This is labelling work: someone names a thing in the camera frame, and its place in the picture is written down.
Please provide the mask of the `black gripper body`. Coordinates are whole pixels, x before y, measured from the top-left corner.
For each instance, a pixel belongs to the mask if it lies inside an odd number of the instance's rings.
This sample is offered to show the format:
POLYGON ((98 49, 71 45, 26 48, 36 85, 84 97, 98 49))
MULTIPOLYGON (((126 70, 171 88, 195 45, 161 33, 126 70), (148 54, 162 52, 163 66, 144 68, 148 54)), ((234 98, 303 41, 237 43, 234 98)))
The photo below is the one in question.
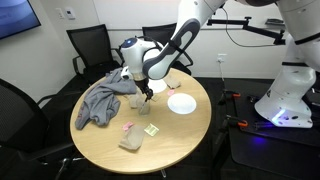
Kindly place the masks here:
POLYGON ((150 100, 153 97, 153 90, 148 86, 148 83, 148 79, 143 79, 135 82, 141 92, 146 95, 146 99, 150 100))

